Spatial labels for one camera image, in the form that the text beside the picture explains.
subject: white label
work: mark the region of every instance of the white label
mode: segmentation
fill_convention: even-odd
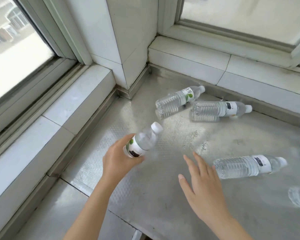
[[[181,92],[183,92],[186,102],[191,102],[195,99],[195,93],[191,88],[182,89]]]
[[[132,137],[123,149],[127,150],[129,157],[141,157],[147,152],[147,150],[140,148],[134,137]]]
[[[224,116],[235,116],[238,111],[238,106],[236,102],[225,102],[227,109],[225,110]]]
[[[271,173],[272,167],[271,164],[264,155],[255,155],[252,156],[254,160],[256,160],[259,168],[259,173]]]

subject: forearm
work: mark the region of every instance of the forearm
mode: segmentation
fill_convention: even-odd
[[[63,240],[96,240],[115,186],[101,178]]]
[[[210,227],[220,240],[253,240],[240,223],[230,217]]]

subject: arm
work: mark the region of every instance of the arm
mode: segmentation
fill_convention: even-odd
[[[182,174],[180,186],[197,216],[204,221],[220,240],[253,240],[228,211],[221,181],[214,166],[210,167],[193,152],[198,166],[184,155],[191,174],[192,188]]]
[[[130,158],[124,154],[123,147],[133,136],[126,135],[108,149],[102,159],[102,177],[63,240],[98,239],[112,192],[121,179],[144,160],[143,157]]]

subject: glass pane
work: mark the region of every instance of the glass pane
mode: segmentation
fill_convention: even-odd
[[[291,45],[300,42],[300,0],[185,0],[181,19]]]
[[[12,0],[0,0],[0,98],[54,53]]]

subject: hand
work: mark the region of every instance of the hand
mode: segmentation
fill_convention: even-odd
[[[136,165],[143,162],[144,157],[128,157],[124,153],[124,146],[135,134],[129,134],[117,140],[109,147],[107,153],[102,158],[103,174],[102,178],[116,187],[124,176]]]
[[[231,220],[232,216],[228,211],[215,166],[211,168],[195,152],[193,156],[198,166],[186,155],[183,156],[189,167],[193,190],[182,174],[178,176],[179,183],[193,211],[213,230],[217,225]]]

